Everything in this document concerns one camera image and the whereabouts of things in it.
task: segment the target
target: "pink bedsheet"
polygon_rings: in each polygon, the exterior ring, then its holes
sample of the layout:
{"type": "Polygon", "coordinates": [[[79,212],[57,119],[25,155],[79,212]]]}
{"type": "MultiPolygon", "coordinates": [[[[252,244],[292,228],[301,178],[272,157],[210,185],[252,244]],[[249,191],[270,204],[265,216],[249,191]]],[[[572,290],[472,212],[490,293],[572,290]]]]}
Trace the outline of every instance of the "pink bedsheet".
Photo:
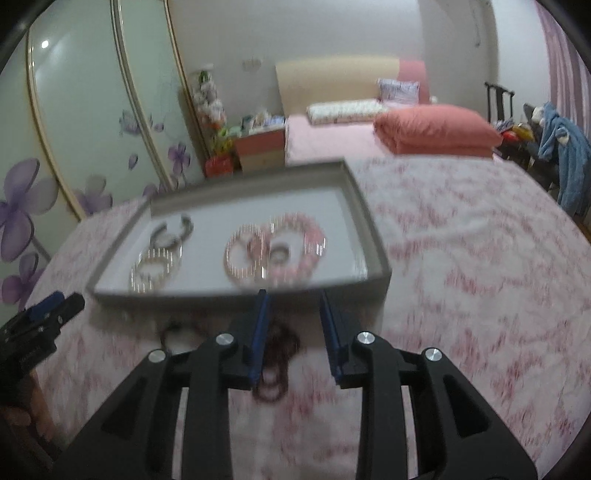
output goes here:
{"type": "Polygon", "coordinates": [[[374,134],[372,122],[313,126],[305,115],[291,115],[287,119],[287,164],[330,158],[358,160],[390,155],[388,148],[374,134]]]}
{"type": "MultiPolygon", "coordinates": [[[[542,478],[591,410],[590,245],[514,164],[405,157],[351,165],[394,270],[383,313],[365,312],[366,325],[398,348],[437,346],[447,353],[542,478]]],[[[81,223],[29,304],[54,290],[80,291],[138,205],[81,223]]],[[[66,441],[159,346],[154,322],[170,318],[126,316],[85,296],[86,310],[63,329],[57,353],[38,369],[66,441]]],[[[186,340],[191,345],[227,322],[206,312],[187,318],[200,332],[186,340]]],[[[279,319],[300,335],[302,349],[290,362],[289,390],[279,403],[231,392],[235,478],[353,479],[361,393],[335,386],[317,315],[279,319]]],[[[413,462],[415,456],[411,449],[413,462]]]]}

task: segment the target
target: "bracelet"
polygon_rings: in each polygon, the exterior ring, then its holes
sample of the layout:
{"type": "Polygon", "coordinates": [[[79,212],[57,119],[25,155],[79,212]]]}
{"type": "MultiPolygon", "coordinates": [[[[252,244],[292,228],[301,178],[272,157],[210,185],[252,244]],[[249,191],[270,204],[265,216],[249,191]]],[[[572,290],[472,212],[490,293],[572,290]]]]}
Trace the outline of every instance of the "bracelet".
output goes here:
{"type": "Polygon", "coordinates": [[[153,231],[150,236],[150,248],[166,248],[168,250],[178,249],[193,233],[193,222],[187,215],[181,215],[181,224],[183,226],[183,233],[180,236],[171,235],[168,238],[168,243],[158,245],[158,239],[163,233],[167,231],[167,224],[164,222],[153,231]]]}
{"type": "Polygon", "coordinates": [[[266,244],[263,241],[261,229],[256,225],[242,225],[236,232],[234,232],[230,241],[226,245],[223,258],[226,273],[235,281],[242,281],[246,278],[258,276],[265,259],[265,249],[266,244]],[[251,264],[246,268],[237,268],[230,261],[230,254],[237,243],[242,243],[242,245],[244,245],[242,237],[245,234],[250,234],[252,236],[251,240],[246,245],[251,264]]]}
{"type": "Polygon", "coordinates": [[[167,248],[149,248],[141,252],[129,274],[129,288],[135,293],[148,293],[160,288],[174,273],[180,262],[182,248],[177,252],[167,248]],[[156,275],[142,272],[146,265],[160,265],[162,272],[156,275]]]}
{"type": "Polygon", "coordinates": [[[228,276],[241,282],[253,278],[273,286],[293,284],[308,279],[326,250],[326,236],[314,219],[303,213],[286,213],[263,227],[243,225],[228,242],[224,253],[224,267],[228,276]],[[272,243],[282,232],[294,231],[303,234],[303,246],[299,263],[289,266],[290,249],[285,243],[272,243]],[[245,243],[243,237],[250,234],[245,243]],[[249,266],[236,268],[230,261],[230,253],[236,244],[246,249],[249,266]]]}
{"type": "Polygon", "coordinates": [[[308,279],[326,250],[326,236],[322,228],[314,219],[303,213],[286,213],[282,217],[272,220],[263,229],[263,235],[269,245],[269,261],[265,265],[266,268],[264,268],[262,276],[274,286],[298,283],[308,279]],[[286,231],[304,234],[300,261],[296,266],[292,267],[284,265],[287,260],[282,257],[286,249],[285,245],[271,245],[274,236],[286,231]],[[273,256],[274,254],[277,255],[277,252],[280,253],[280,259],[273,261],[273,256]]]}

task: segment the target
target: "folded pink blanket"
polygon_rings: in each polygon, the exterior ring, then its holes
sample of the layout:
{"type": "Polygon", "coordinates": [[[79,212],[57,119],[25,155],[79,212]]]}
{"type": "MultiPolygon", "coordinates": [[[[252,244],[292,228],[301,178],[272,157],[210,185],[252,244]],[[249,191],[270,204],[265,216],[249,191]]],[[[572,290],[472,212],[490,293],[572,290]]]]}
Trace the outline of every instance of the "folded pink blanket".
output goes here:
{"type": "Polygon", "coordinates": [[[453,105],[418,105],[378,115],[378,138],[395,154],[492,156],[501,135],[478,113],[453,105]]]}

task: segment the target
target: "pink beaded bracelet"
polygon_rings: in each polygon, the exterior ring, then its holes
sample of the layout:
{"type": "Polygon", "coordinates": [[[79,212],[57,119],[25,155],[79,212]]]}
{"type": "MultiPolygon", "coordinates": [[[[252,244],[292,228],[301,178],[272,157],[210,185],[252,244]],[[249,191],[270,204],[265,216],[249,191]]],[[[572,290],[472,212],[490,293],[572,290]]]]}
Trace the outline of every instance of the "pink beaded bracelet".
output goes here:
{"type": "Polygon", "coordinates": [[[326,236],[313,218],[303,213],[286,213],[261,228],[255,225],[241,227],[226,246],[224,263],[227,274],[238,282],[253,278],[257,284],[295,284],[310,278],[325,250],[326,236]],[[277,235],[290,231],[304,236],[300,261],[292,266],[285,265],[289,259],[288,246],[272,245],[277,235]],[[238,269],[230,263],[230,252],[238,242],[243,243],[241,239],[245,233],[251,234],[246,244],[251,264],[248,268],[238,269]]]}

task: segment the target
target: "curtain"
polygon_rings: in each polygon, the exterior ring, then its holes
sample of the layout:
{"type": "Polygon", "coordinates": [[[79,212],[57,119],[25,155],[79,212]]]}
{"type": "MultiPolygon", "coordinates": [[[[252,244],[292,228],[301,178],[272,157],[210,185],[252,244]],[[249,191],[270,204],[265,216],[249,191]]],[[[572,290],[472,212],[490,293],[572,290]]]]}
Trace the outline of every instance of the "curtain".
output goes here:
{"type": "Polygon", "coordinates": [[[591,74],[554,17],[540,4],[538,13],[550,58],[550,98],[591,139],[591,74]]]}

